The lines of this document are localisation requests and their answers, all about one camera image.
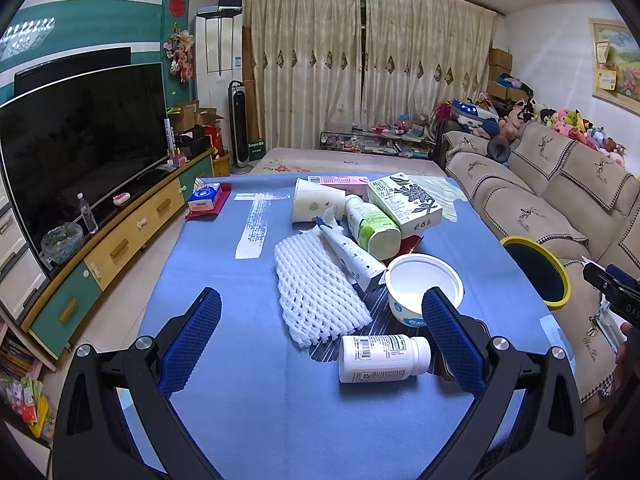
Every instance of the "sofa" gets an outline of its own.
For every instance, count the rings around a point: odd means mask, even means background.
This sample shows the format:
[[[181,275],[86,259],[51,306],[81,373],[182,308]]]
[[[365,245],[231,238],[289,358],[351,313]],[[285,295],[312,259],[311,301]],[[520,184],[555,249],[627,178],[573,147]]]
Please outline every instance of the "sofa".
[[[583,415],[596,413],[612,392],[615,354],[590,319],[600,295],[582,278],[582,257],[640,278],[640,183],[600,152],[533,121],[520,127],[508,168],[486,157],[484,139],[444,137],[447,174],[495,236],[535,240],[565,267],[572,294],[552,314],[575,352]]]

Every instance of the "television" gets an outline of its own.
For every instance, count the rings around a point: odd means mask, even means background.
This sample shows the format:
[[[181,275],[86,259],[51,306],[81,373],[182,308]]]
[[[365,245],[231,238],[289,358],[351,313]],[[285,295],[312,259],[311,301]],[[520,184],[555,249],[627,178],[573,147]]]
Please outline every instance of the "television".
[[[14,76],[14,96],[67,77],[130,64],[130,46],[90,50],[61,57],[17,72]]]
[[[160,63],[73,76],[0,107],[4,176],[38,252],[49,230],[79,217],[78,193],[106,202],[166,159],[165,118]]]

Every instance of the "landscape painting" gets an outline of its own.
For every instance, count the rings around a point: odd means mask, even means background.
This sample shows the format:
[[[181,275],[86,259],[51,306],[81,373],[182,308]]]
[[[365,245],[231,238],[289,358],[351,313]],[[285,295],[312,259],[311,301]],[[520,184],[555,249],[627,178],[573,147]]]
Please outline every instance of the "landscape painting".
[[[593,43],[593,95],[640,114],[640,47],[624,22],[589,20]],[[596,85],[595,43],[609,41],[609,54],[604,68],[616,71],[615,90]]]

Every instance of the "white plastic bowl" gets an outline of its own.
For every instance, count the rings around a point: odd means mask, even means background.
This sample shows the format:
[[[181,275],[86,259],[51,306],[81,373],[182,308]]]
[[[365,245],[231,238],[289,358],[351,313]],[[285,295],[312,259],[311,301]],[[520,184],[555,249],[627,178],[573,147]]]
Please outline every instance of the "white plastic bowl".
[[[442,260],[426,254],[404,254],[393,260],[385,273],[389,308],[407,326],[426,326],[422,319],[422,297],[439,286],[455,308],[465,293],[458,273]]]

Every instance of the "silver screw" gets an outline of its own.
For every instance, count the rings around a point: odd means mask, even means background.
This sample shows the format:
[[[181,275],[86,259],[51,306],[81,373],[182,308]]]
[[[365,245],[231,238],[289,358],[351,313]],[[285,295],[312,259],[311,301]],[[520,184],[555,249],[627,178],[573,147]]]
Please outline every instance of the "silver screw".
[[[136,341],[136,348],[138,350],[146,350],[151,346],[152,342],[153,340],[148,335],[143,335]]]
[[[91,347],[89,345],[82,345],[78,347],[78,350],[76,350],[76,355],[78,357],[87,357],[90,351]]]
[[[506,350],[509,348],[509,342],[503,337],[495,337],[494,347],[498,350]]]
[[[564,359],[564,350],[562,350],[562,349],[561,349],[560,347],[558,347],[558,346],[554,346],[554,347],[551,349],[551,353],[553,354],[553,356],[554,356],[556,359]]]

